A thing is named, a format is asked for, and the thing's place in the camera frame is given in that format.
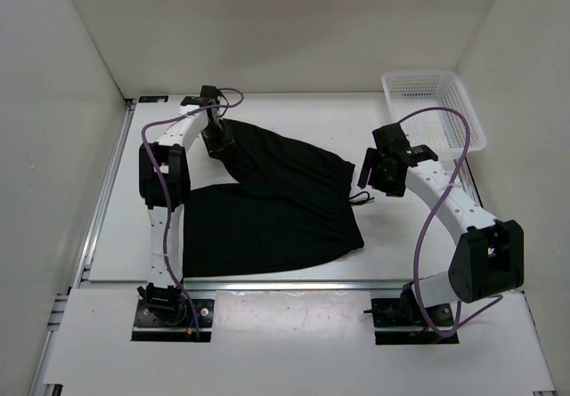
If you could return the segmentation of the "black shorts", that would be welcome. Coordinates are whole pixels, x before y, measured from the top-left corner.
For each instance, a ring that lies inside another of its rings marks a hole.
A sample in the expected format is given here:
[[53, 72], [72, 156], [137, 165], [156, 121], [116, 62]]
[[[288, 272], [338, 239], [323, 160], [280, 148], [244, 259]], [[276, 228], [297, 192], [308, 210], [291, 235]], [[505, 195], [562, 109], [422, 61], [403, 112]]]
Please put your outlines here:
[[186, 199], [186, 278], [295, 271], [363, 248], [350, 202], [353, 163], [256, 125], [227, 125], [234, 143], [217, 158], [234, 181]]

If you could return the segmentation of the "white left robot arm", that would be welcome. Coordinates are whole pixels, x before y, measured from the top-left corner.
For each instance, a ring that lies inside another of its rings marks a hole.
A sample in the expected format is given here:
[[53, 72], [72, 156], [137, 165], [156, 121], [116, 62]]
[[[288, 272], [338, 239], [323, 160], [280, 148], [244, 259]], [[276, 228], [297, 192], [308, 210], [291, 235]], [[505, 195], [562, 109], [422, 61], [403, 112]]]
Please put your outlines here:
[[188, 151], [204, 141], [210, 157], [234, 144], [224, 121], [226, 110], [238, 106], [213, 85], [186, 96], [179, 114], [142, 127], [139, 149], [139, 193], [151, 223], [151, 270], [146, 287], [139, 289], [150, 312], [176, 325], [195, 312], [183, 288], [180, 226], [184, 203], [191, 191]]

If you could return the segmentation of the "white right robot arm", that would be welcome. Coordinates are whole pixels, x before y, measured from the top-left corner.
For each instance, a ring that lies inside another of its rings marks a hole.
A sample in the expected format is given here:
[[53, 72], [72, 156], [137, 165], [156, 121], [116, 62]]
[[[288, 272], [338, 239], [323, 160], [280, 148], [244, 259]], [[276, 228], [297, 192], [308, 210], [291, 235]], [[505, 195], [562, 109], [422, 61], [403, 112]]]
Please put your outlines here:
[[446, 173], [436, 153], [426, 145], [412, 146], [399, 124], [372, 133], [358, 179], [389, 197], [408, 190], [417, 195], [447, 229], [455, 251], [447, 271], [411, 283], [412, 295], [400, 302], [405, 321], [418, 325], [433, 306], [473, 303], [521, 287], [524, 282], [524, 232], [514, 220], [501, 221], [477, 206]]

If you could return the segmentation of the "white plastic basket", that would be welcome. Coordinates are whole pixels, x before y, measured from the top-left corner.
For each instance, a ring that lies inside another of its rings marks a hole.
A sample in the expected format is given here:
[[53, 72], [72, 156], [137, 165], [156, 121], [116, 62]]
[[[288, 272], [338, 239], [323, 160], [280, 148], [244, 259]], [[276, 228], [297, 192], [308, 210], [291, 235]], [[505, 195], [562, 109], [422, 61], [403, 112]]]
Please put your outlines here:
[[440, 158], [457, 159], [465, 143], [465, 123], [470, 129], [470, 152], [486, 147], [486, 138], [468, 92], [460, 78], [449, 70], [399, 70], [382, 75], [383, 92], [391, 119], [402, 122], [413, 145], [425, 144]]

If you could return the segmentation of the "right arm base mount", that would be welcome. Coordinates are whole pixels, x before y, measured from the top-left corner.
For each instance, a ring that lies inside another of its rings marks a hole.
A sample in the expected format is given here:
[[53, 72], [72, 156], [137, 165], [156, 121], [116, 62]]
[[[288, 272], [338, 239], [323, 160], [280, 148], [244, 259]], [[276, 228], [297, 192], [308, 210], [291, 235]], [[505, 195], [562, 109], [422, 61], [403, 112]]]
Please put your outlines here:
[[457, 334], [443, 338], [424, 320], [412, 283], [403, 286], [396, 298], [376, 297], [370, 300], [370, 308], [363, 311], [372, 317], [375, 344], [377, 346], [458, 344]]

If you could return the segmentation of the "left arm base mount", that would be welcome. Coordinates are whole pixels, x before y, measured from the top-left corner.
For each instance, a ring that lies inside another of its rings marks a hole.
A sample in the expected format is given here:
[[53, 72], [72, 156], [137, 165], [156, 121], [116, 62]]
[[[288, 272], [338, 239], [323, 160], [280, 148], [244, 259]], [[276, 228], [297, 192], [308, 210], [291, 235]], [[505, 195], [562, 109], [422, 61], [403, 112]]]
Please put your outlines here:
[[188, 299], [177, 287], [137, 288], [131, 340], [135, 342], [209, 343], [215, 313], [214, 299], [194, 299], [194, 318]]

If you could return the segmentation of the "aluminium left rail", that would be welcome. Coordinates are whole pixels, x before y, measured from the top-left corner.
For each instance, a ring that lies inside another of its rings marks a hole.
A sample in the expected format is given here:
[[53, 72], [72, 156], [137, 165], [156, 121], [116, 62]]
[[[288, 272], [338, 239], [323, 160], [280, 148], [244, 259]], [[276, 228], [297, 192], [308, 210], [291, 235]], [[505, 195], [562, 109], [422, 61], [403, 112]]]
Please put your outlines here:
[[126, 112], [120, 128], [118, 129], [118, 134], [110, 153], [110, 159], [108, 161], [102, 179], [102, 186], [94, 206], [94, 211], [89, 222], [83, 245], [81, 246], [81, 250], [79, 252], [77, 268], [75, 269], [73, 278], [70, 281], [68, 293], [70, 293], [72, 289], [80, 287], [84, 272], [88, 271], [91, 267], [94, 251], [97, 245], [99, 234], [101, 232], [102, 223], [112, 192], [112, 187], [118, 171], [122, 151], [126, 143], [128, 132], [130, 130], [130, 125], [132, 123], [136, 103], [137, 99], [126, 100]]

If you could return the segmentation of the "aluminium front rail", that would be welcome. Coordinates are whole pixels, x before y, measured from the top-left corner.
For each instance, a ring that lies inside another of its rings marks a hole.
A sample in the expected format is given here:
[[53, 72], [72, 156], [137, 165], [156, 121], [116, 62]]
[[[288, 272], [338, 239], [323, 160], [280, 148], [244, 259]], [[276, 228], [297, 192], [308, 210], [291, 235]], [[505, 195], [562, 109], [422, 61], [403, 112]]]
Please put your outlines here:
[[199, 291], [306, 291], [356, 290], [400, 292], [407, 280], [190, 280], [184, 287]]

